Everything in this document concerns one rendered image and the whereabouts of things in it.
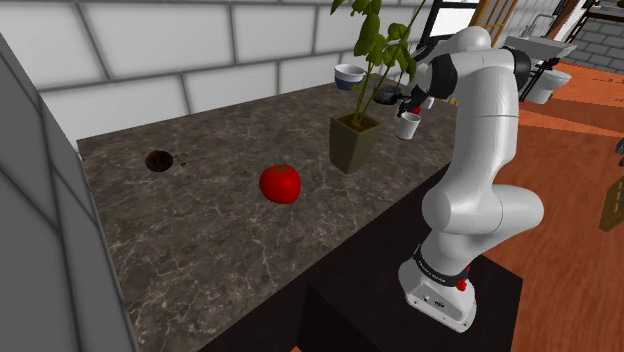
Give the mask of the white cup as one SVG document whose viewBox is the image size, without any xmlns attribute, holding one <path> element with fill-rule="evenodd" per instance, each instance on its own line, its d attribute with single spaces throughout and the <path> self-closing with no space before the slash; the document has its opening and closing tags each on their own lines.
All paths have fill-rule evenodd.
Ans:
<svg viewBox="0 0 624 352">
<path fill-rule="evenodd" d="M 398 124 L 395 130 L 395 136 L 401 140 L 411 140 L 421 122 L 418 114 L 411 112 L 403 112 L 398 117 Z"/>
</svg>

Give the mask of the dark grey rounded object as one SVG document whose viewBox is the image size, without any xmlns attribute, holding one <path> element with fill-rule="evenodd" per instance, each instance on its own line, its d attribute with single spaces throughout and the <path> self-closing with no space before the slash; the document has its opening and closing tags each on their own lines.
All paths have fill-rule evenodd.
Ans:
<svg viewBox="0 0 624 352">
<path fill-rule="evenodd" d="M 375 93 L 373 101 L 381 105 L 395 105 L 403 98 L 401 89 L 394 85 L 383 85 Z"/>
</svg>

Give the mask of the white and blue bowl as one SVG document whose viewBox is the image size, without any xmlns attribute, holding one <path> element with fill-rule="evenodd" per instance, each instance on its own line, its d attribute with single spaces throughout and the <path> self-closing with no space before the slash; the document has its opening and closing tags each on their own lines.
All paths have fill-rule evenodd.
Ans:
<svg viewBox="0 0 624 352">
<path fill-rule="evenodd" d="M 334 81 L 338 89 L 350 91 L 352 86 L 359 87 L 366 71 L 353 64 L 338 64 L 334 67 Z"/>
</svg>

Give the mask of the green plant in olive pot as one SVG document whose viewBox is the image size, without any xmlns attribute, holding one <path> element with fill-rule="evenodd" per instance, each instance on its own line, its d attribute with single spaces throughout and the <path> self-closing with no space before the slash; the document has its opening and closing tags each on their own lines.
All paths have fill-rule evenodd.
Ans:
<svg viewBox="0 0 624 352">
<path fill-rule="evenodd" d="M 353 54 L 363 57 L 367 63 L 366 75 L 359 87 L 350 91 L 358 93 L 355 110 L 330 119 L 330 162 L 345 174 L 358 171 L 367 161 L 381 130 L 381 123 L 367 115 L 372 98 L 365 97 L 374 68 L 397 66 L 410 78 L 415 77 L 416 62 L 409 51 L 407 40 L 411 27 L 399 23 L 388 26 L 385 34 L 380 32 L 379 12 L 382 0 L 354 0 L 352 12 L 365 17 Z"/>
</svg>

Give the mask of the black framed window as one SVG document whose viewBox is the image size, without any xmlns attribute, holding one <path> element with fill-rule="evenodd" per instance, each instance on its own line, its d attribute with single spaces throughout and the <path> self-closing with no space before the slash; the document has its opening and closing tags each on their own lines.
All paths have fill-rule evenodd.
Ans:
<svg viewBox="0 0 624 352">
<path fill-rule="evenodd" d="M 434 47 L 468 27 L 480 0 L 432 0 L 413 58 L 422 60 Z"/>
</svg>

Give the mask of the wooden ladder shelf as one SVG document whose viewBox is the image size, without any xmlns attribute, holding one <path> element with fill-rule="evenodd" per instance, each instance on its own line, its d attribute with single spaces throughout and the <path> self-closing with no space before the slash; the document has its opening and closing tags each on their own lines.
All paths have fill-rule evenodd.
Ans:
<svg viewBox="0 0 624 352">
<path fill-rule="evenodd" d="M 486 29 L 494 47 L 518 0 L 480 0 L 469 23 Z"/>
</svg>

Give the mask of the red tomato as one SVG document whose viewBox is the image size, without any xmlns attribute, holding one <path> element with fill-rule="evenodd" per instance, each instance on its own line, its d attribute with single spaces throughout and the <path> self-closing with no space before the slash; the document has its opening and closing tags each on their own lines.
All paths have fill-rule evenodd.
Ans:
<svg viewBox="0 0 624 352">
<path fill-rule="evenodd" d="M 259 188 L 265 198 L 271 202 L 292 204 L 300 195 L 300 175 L 291 165 L 274 165 L 262 172 Z"/>
</svg>

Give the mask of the dark robot stand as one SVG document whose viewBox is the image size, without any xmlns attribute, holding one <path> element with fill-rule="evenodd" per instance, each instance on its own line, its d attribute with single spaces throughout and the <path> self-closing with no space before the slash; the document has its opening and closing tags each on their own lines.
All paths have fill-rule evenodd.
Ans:
<svg viewBox="0 0 624 352">
<path fill-rule="evenodd" d="M 296 346 L 302 352 L 511 352 L 521 278 L 477 258 L 470 271 L 476 318 L 457 333 L 408 305 L 401 263 L 357 261 L 314 278 Z"/>
</svg>

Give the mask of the brown wooden furniture piece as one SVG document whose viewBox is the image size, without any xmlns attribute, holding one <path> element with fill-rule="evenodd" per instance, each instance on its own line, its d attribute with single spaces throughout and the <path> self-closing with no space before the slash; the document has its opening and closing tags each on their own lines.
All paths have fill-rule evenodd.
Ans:
<svg viewBox="0 0 624 352">
<path fill-rule="evenodd" d="M 624 222 L 624 176 L 616 180 L 606 192 L 599 228 L 605 232 Z"/>
</svg>

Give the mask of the dark brown round object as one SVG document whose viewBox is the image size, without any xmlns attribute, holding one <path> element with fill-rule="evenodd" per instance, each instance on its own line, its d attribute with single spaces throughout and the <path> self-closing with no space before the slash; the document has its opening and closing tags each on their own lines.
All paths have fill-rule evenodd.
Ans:
<svg viewBox="0 0 624 352">
<path fill-rule="evenodd" d="M 167 151 L 154 150 L 146 155 L 144 162 L 150 171 L 164 172 L 171 168 L 175 162 L 185 166 L 187 157 L 188 155 L 185 153 L 172 155 Z"/>
</svg>

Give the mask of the white sink on black frame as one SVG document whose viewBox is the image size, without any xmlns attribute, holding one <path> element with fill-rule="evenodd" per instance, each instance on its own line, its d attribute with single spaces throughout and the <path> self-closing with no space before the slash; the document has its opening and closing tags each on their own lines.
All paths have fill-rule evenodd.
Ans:
<svg viewBox="0 0 624 352">
<path fill-rule="evenodd" d="M 519 92 L 521 101 L 526 101 L 526 94 L 545 70 L 556 70 L 555 66 L 560 60 L 577 48 L 575 44 L 537 36 L 508 36 L 505 44 L 525 52 L 531 59 L 530 79 Z"/>
</svg>

